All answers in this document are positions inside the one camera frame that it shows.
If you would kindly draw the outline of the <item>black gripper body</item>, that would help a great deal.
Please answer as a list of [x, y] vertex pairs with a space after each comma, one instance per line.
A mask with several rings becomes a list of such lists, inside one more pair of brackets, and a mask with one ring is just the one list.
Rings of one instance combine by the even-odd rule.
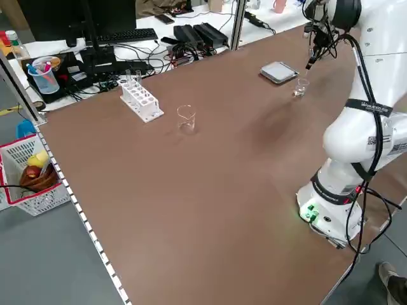
[[314, 53], [320, 53], [332, 43], [331, 35], [327, 34], [320, 28], [316, 28], [314, 30], [314, 33], [315, 37], [313, 51]]

